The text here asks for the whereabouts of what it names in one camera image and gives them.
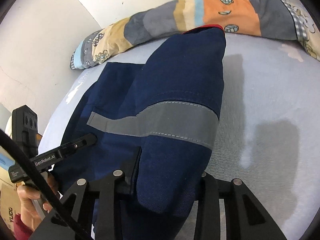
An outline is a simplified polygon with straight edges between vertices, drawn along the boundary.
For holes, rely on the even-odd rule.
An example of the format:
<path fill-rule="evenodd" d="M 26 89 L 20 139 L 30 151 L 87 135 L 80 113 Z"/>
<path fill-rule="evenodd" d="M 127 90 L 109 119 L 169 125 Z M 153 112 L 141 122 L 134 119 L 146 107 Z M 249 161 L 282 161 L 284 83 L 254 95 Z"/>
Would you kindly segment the red sleeve forearm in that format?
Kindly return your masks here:
<path fill-rule="evenodd" d="M 18 213 L 14 217 L 14 235 L 17 240 L 28 240 L 33 234 L 33 230 L 28 228 L 22 221 Z"/>

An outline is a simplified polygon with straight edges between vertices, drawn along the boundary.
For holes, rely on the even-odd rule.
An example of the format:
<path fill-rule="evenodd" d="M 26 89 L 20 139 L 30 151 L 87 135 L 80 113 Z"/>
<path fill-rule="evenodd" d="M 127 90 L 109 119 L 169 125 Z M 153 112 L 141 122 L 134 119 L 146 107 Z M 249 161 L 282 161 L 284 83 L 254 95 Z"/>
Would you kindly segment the person's left hand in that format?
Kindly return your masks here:
<path fill-rule="evenodd" d="M 47 183 L 53 193 L 57 196 L 58 184 L 51 174 L 48 175 Z M 42 222 L 42 219 L 36 211 L 32 200 L 38 200 L 41 193 L 27 185 L 20 185 L 17 189 L 17 193 L 21 202 L 21 221 L 33 232 Z M 43 204 L 43 209 L 49 213 L 52 210 L 52 206 L 46 201 Z"/>

